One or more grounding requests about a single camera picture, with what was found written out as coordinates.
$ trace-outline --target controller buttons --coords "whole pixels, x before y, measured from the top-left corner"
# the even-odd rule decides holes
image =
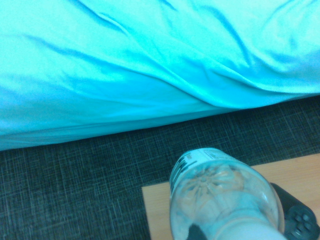
[[[302,222],[302,218],[299,215],[296,215],[294,219],[299,223]]]
[[[305,222],[305,223],[304,223],[304,227],[305,227],[309,232],[311,231],[312,226],[311,226],[311,224],[310,224],[309,222]]]
[[[310,220],[310,217],[307,214],[303,214],[302,218],[305,221],[309,221]]]

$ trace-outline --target bottle cap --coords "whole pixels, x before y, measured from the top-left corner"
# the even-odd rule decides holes
[[[287,240],[277,229],[261,222],[238,222],[225,228],[217,240]]]

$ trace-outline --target shiny satin fabric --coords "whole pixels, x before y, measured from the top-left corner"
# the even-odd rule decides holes
[[[320,1],[0,2],[0,150],[320,93]]]

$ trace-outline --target floor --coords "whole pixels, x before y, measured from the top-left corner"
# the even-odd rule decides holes
[[[148,240],[141,187],[214,147],[249,164],[320,153],[320,96],[62,144],[0,151],[3,240]]]

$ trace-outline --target bottle label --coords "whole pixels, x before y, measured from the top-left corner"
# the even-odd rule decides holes
[[[237,161],[232,156],[215,148],[200,148],[196,150],[187,151],[176,162],[170,175],[170,198],[172,197],[176,186],[183,178],[183,175],[200,164],[209,161]]]

